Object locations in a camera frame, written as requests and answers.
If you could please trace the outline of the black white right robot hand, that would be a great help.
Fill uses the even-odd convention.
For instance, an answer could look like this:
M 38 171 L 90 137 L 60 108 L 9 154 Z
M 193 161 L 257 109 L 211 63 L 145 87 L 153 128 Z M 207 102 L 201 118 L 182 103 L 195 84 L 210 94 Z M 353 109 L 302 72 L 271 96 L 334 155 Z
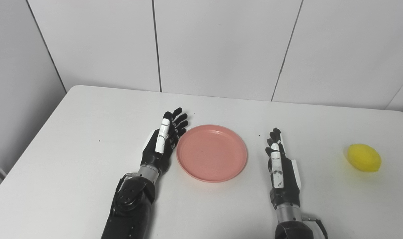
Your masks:
M 271 203 L 275 209 L 282 204 L 300 207 L 301 179 L 297 162 L 286 156 L 280 129 L 274 128 L 269 136 L 265 151 L 272 184 Z

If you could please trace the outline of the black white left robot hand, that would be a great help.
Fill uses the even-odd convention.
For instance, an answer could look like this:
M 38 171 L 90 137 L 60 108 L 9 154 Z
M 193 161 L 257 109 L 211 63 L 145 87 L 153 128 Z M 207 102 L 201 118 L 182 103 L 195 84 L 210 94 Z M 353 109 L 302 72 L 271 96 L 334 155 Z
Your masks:
M 141 165 L 151 165 L 164 174 L 170 167 L 171 154 L 189 125 L 188 115 L 181 107 L 174 112 L 165 112 L 160 128 L 154 130 L 147 139 L 142 154 Z

